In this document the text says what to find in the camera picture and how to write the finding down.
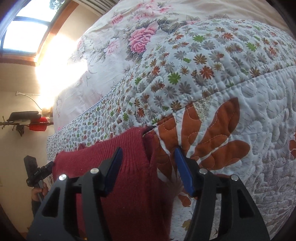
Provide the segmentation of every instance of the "hand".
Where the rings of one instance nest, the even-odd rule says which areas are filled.
[[[39,202],[38,193],[42,193],[43,196],[46,196],[48,193],[48,187],[45,182],[43,182],[43,189],[41,188],[33,188],[31,192],[32,200]]]

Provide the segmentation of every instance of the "sunlight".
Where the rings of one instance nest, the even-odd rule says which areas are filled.
[[[53,106],[55,97],[65,88],[74,84],[87,71],[87,62],[67,65],[76,41],[58,34],[50,42],[46,54],[38,67],[36,76],[40,85],[41,108]]]
[[[43,24],[12,21],[6,31],[3,48],[35,53],[46,30],[47,26]]]
[[[50,0],[31,0],[24,8],[22,8],[17,16],[37,18],[50,22],[57,10],[49,8]]]

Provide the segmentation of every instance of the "wall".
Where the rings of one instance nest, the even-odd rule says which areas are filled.
[[[57,39],[62,37],[69,41],[53,42],[59,45],[61,51],[66,50],[55,56],[57,63],[60,56],[69,54],[69,42],[75,44],[98,18],[99,16],[82,6],[74,10],[56,36]],[[46,79],[42,77],[46,75],[46,71],[54,71],[53,67],[49,65],[47,70],[43,70],[43,75],[36,75],[38,71],[32,66],[0,64],[0,117],[4,115],[4,118],[8,119],[11,112],[37,110],[33,101],[24,96],[15,96],[15,92],[40,93],[41,89],[46,87]],[[50,80],[46,83],[48,86],[52,85]],[[31,188],[25,182],[27,174],[23,159],[27,155],[34,156],[39,166],[45,165],[46,139],[53,133],[53,126],[49,126],[45,132],[29,131],[26,128],[22,137],[17,131],[12,131],[12,127],[0,129],[0,179],[3,185],[0,186],[0,203],[19,232],[27,232],[27,227],[33,220]]]
[[[11,112],[37,110],[35,103],[25,96],[15,96],[14,92],[0,92],[0,115],[9,118]],[[31,211],[31,188],[26,185],[24,157],[34,156],[38,166],[47,162],[46,139],[54,133],[53,126],[45,132],[29,131],[21,137],[12,127],[0,129],[0,203],[7,216],[19,232],[27,232],[33,215]]]

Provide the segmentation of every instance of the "red knit fabric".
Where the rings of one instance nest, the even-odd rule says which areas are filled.
[[[119,146],[123,161],[113,191],[101,198],[113,241],[169,240],[173,197],[157,177],[153,135],[132,128],[120,136],[56,156],[53,178],[81,176],[110,158]],[[78,226],[83,231],[81,196],[77,196]]]

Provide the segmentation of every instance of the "sweater sleeve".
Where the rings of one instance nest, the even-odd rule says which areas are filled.
[[[32,200],[32,212],[33,212],[34,217],[38,211],[38,208],[40,207],[40,204],[41,204],[41,202],[37,202],[37,201]]]
[[[123,151],[121,168],[112,192],[101,198],[104,216],[113,241],[169,241],[173,197],[157,176],[154,143],[158,137],[134,127],[121,135],[72,152],[60,152],[52,175],[69,178],[84,175],[110,158],[117,147]],[[76,195],[78,228],[86,233],[81,194]]]

